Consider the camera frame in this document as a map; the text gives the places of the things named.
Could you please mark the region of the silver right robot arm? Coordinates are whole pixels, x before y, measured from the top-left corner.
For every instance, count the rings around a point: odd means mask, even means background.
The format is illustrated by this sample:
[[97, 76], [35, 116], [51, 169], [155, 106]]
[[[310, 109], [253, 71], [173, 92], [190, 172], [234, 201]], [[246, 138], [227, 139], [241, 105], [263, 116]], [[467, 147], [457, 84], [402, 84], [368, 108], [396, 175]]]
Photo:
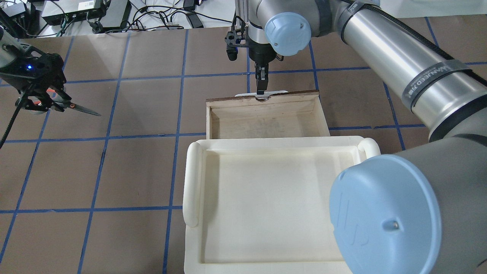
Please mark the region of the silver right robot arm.
[[259, 45], [272, 17], [296, 13], [312, 37], [325, 115], [339, 133], [378, 137], [415, 163], [443, 206], [433, 271], [470, 273], [486, 264], [486, 15], [412, 19], [425, 37], [359, 0], [251, 0], [251, 59], [280, 54]]

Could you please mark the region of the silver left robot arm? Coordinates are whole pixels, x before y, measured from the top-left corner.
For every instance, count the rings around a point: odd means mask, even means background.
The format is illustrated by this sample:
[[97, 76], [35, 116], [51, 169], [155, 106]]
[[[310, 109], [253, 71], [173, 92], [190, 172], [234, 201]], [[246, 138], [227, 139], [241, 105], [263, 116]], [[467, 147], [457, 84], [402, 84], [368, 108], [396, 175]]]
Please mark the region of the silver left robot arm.
[[64, 90], [64, 60], [59, 54], [21, 43], [4, 29], [0, 47], [1, 79], [18, 91], [16, 107], [37, 112], [63, 112], [71, 107], [71, 97]]

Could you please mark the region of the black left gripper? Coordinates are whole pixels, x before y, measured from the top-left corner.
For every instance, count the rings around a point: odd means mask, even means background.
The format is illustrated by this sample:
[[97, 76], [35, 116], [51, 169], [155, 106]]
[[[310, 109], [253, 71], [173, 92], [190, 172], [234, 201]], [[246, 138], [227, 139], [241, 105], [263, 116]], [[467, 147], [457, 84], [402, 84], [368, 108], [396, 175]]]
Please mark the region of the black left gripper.
[[31, 113], [75, 109], [64, 91], [63, 66], [63, 58], [56, 53], [38, 48], [1, 48], [1, 79], [19, 90], [15, 106]]

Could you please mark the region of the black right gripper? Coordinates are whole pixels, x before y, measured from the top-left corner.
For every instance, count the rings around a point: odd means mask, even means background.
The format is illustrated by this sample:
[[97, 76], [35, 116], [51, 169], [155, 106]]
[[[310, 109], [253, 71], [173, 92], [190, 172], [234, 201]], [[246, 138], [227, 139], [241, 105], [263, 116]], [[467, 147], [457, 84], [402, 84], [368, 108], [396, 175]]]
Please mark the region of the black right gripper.
[[249, 43], [249, 57], [256, 63], [257, 92], [260, 94], [268, 88], [268, 64], [277, 56], [269, 44]]

